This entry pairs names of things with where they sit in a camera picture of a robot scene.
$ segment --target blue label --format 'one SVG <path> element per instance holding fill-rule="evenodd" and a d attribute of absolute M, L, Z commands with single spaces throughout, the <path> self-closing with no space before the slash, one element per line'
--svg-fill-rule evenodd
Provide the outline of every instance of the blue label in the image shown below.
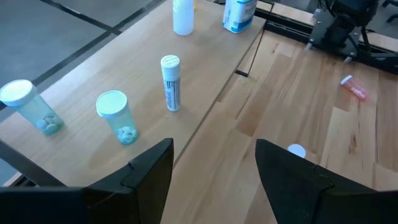
<path fill-rule="evenodd" d="M 247 2 L 244 2 L 244 1 L 237 1 L 237 3 L 238 4 L 247 4 L 247 3 L 250 3 L 250 2 L 254 2 L 255 0 L 248 0 Z"/>
<path fill-rule="evenodd" d="M 246 20 L 246 21 L 244 21 L 244 22 L 240 22 L 240 23 L 238 24 L 238 27 L 237 27 L 237 28 L 231 27 L 231 30 L 232 30 L 233 32 L 241 32 L 242 30 L 244 30 L 244 29 L 251 23 L 252 20 L 253 20 L 253 17 L 250 18 L 250 19 L 248 19 L 248 20 Z"/>

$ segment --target wooden table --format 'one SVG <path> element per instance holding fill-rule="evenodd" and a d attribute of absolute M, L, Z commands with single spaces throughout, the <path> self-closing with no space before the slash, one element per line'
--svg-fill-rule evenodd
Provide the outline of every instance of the wooden table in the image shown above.
<path fill-rule="evenodd" d="M 311 18 L 276 6 L 284 16 Z M 304 48 L 268 31 L 256 40 L 239 66 L 252 63 L 249 78 L 228 82 L 175 166 L 163 224 L 276 223 L 254 158 L 258 138 L 301 144 L 306 159 L 333 172 L 398 189 L 397 76 Z M 340 87 L 348 74 L 370 91 L 367 101 Z"/>
<path fill-rule="evenodd" d="M 167 0 L 42 93 L 66 124 L 59 133 L 44 136 L 13 114 L 0 124 L 0 139 L 69 186 L 105 177 L 163 138 L 174 138 L 177 160 L 265 23 L 255 17 L 248 30 L 233 34 L 222 17 L 222 6 L 197 1 L 195 31 L 178 36 Z M 176 113 L 164 101 L 160 59 L 168 54 L 181 58 Z M 118 143 L 96 114 L 97 97 L 112 89 L 127 95 L 140 132 L 131 146 Z"/>

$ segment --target white bottle cap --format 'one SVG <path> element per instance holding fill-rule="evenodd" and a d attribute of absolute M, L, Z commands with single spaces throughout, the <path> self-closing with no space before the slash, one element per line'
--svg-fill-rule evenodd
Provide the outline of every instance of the white bottle cap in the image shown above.
<path fill-rule="evenodd" d="M 127 97 L 118 90 L 111 90 L 98 97 L 97 113 L 103 118 L 117 118 L 127 109 Z"/>
<path fill-rule="evenodd" d="M 340 82 L 340 84 L 342 84 L 342 85 L 344 85 L 348 80 L 350 80 L 350 78 L 352 78 L 353 76 L 352 75 L 347 75 L 347 77 L 345 77 L 341 82 Z"/>
<path fill-rule="evenodd" d="M 288 146 L 287 150 L 296 156 L 300 156 L 301 158 L 305 157 L 305 149 L 299 144 L 291 144 Z"/>
<path fill-rule="evenodd" d="M 37 95 L 36 86 L 28 80 L 14 80 L 0 89 L 0 101 L 7 106 L 20 106 Z"/>
<path fill-rule="evenodd" d="M 160 60 L 163 78 L 176 80 L 180 78 L 180 58 L 175 55 L 167 55 Z"/>
<path fill-rule="evenodd" d="M 194 7 L 195 0 L 173 0 L 173 8 L 175 7 Z"/>

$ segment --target white plastic bottle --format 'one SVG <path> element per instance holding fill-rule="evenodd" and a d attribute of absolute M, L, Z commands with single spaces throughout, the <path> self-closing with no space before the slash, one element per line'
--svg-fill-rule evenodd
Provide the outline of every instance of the white plastic bottle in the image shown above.
<path fill-rule="evenodd" d="M 226 0 L 223 26 L 237 34 L 246 30 L 256 11 L 257 0 Z"/>
<path fill-rule="evenodd" d="M 178 111 L 181 107 L 180 59 L 175 55 L 167 55 L 160 60 L 160 65 L 167 109 Z"/>
<path fill-rule="evenodd" d="M 173 0 L 173 30 L 178 35 L 193 32 L 193 0 Z"/>

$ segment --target bottle label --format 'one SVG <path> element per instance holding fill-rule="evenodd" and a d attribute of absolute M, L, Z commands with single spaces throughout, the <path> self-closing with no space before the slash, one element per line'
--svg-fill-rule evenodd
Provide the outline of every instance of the bottle label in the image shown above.
<path fill-rule="evenodd" d="M 166 95 L 166 105 L 170 111 L 177 111 L 180 109 L 180 79 L 175 81 L 163 80 L 164 92 Z"/>
<path fill-rule="evenodd" d="M 256 11 L 257 0 L 227 0 L 223 26 L 235 33 L 249 27 Z"/>

